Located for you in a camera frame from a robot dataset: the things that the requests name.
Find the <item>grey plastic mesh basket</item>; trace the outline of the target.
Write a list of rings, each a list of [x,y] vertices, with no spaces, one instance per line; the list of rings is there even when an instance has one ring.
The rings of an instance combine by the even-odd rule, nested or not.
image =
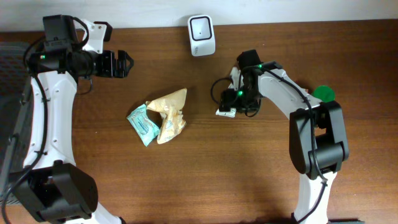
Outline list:
[[[30,147],[33,96],[25,69],[26,42],[1,42],[1,199],[24,170]]]

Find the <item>green lidded jar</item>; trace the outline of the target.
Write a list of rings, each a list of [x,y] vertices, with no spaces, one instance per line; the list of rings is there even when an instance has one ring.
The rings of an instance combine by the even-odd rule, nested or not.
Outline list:
[[[312,96],[328,103],[335,100],[335,92],[329,86],[321,85],[316,87],[312,92]]]

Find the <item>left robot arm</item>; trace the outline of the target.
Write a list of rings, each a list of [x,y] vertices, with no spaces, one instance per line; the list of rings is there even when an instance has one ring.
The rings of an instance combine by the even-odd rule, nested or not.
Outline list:
[[[105,50],[113,28],[73,16],[43,19],[44,35],[25,50],[29,80],[1,167],[1,215],[22,205],[37,222],[122,223],[98,199],[94,178],[77,168],[72,110],[80,79],[126,78],[123,50]]]

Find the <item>white barcode scanner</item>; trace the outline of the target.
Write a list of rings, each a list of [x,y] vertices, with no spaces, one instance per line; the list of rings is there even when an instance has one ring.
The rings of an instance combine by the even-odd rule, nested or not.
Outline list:
[[[216,50],[212,18],[209,15],[191,16],[187,21],[191,53],[194,57],[212,55]]]

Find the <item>teal wet wipes pack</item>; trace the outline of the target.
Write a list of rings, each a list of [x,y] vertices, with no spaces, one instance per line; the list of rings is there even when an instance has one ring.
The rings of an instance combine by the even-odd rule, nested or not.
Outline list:
[[[160,133],[158,125],[147,116],[147,106],[145,104],[133,110],[126,119],[135,129],[145,146],[148,146]]]

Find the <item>beige paper bag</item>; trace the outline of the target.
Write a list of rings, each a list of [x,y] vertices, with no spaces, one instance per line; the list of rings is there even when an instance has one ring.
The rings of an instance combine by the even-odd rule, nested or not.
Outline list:
[[[146,102],[148,110],[158,112],[162,117],[160,133],[157,136],[158,144],[169,142],[178,136],[186,126],[187,123],[182,113],[186,97],[187,89],[182,88],[158,99]]]

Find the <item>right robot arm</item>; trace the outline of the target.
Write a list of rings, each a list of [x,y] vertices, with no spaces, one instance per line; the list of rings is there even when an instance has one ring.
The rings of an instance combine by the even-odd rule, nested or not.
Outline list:
[[[307,93],[275,61],[262,62],[255,50],[242,52],[216,101],[218,116],[254,117],[267,98],[289,120],[289,155],[300,174],[298,202],[290,223],[331,223],[331,186],[349,157],[343,110]]]

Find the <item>white cream tube gold cap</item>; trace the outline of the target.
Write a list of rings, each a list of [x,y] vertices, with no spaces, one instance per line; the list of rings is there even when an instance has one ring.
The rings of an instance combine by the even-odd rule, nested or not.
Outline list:
[[[228,118],[234,118],[236,116],[236,108],[231,108],[229,111],[217,110],[215,115],[224,116],[224,117],[228,117]]]

